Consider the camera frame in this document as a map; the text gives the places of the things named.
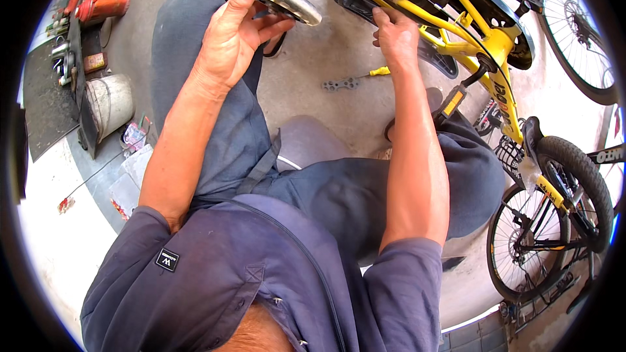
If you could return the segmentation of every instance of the plastic bag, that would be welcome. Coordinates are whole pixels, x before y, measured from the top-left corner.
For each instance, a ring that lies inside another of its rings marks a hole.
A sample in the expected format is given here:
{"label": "plastic bag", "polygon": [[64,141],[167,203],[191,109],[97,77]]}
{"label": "plastic bag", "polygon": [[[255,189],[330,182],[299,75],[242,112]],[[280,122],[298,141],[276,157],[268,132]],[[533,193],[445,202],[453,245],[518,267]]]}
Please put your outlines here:
{"label": "plastic bag", "polygon": [[534,160],[525,156],[517,165],[517,171],[520,172],[521,182],[524,184],[528,195],[532,195],[535,191],[537,180],[542,175],[542,170],[537,166]]}

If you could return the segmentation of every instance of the yellow frame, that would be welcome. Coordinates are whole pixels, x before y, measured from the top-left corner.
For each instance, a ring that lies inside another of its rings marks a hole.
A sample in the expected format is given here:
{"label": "yellow frame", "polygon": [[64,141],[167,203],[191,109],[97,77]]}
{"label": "yellow frame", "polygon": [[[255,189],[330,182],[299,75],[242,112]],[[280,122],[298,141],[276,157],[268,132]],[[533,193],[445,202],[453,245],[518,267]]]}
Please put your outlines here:
{"label": "yellow frame", "polygon": [[[384,0],[372,1],[381,7],[392,8],[392,6]],[[458,21],[458,23],[467,29],[469,29],[472,21],[476,22],[481,32],[484,34],[484,38],[481,39],[481,43],[485,49],[489,51],[500,68],[502,68],[502,72],[504,72],[504,75],[500,71],[495,74],[488,72],[481,77],[480,83],[487,91],[489,91],[493,100],[498,103],[499,110],[502,113],[502,118],[505,121],[502,132],[513,139],[516,143],[523,145],[524,137],[518,123],[517,103],[515,103],[515,99],[513,98],[513,91],[508,86],[510,84],[510,75],[506,62],[507,56],[513,49],[515,37],[520,35],[521,30],[516,27],[492,27],[489,23],[487,23],[487,21],[485,21],[480,13],[478,13],[476,7],[474,7],[469,0],[459,1],[463,7],[465,7],[466,11],[462,12],[454,23],[450,23],[430,14],[409,0],[393,0],[393,3],[438,27],[440,32],[439,37],[427,32],[427,26],[420,27],[419,33],[421,38],[432,43],[440,54],[454,57],[454,59],[464,66],[471,74],[478,70],[479,64],[476,59],[476,54],[478,52],[482,52],[486,55],[488,54],[485,50],[483,50],[483,48],[481,48],[480,44],[472,38],[472,36],[470,36],[464,29],[457,26],[456,22]],[[458,36],[463,41],[450,41],[448,33]],[[550,184],[544,176],[539,176],[537,185],[539,185],[539,187],[557,208],[561,207],[568,211],[563,204],[563,196],[559,194],[556,188],[554,188],[554,186],[552,186],[552,184]]]}

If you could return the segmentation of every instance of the blue shirt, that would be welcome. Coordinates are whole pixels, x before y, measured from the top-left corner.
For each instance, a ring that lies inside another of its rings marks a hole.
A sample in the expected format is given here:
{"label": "blue shirt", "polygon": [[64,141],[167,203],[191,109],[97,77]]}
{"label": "blue shirt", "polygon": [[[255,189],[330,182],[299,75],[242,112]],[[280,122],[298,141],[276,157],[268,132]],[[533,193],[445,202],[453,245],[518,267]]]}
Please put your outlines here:
{"label": "blue shirt", "polygon": [[138,207],[82,306],[89,351],[207,351],[262,304],[296,351],[436,351],[441,246],[392,242],[366,270],[299,209],[255,194],[175,234]]}

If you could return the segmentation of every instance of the clothing tag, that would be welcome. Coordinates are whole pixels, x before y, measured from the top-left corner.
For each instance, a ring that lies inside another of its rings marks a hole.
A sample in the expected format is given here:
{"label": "clothing tag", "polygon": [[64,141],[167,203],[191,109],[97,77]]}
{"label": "clothing tag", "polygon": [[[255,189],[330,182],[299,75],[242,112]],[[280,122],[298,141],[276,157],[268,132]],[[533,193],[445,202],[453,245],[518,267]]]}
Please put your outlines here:
{"label": "clothing tag", "polygon": [[156,257],[155,264],[162,266],[166,270],[173,272],[178,265],[178,258],[180,256],[176,253],[172,253],[166,248],[162,248],[161,252]]}

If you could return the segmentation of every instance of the blue pants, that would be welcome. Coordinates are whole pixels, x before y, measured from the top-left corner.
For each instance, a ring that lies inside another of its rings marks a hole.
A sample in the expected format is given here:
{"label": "blue pants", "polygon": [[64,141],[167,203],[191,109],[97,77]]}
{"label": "blue pants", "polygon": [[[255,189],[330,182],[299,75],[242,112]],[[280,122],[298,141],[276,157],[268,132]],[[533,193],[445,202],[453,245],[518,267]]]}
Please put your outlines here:
{"label": "blue pants", "polygon": [[[225,0],[167,0],[152,37],[151,95],[156,129],[189,76],[211,15]],[[226,97],[207,144],[196,195],[232,197],[270,148],[256,93],[262,49]],[[449,238],[468,235],[496,211],[504,172],[470,123],[454,114],[438,131],[450,178]],[[283,200],[322,223],[360,264],[375,258],[386,225],[389,162],[346,158],[302,170],[272,168],[252,191]]]}

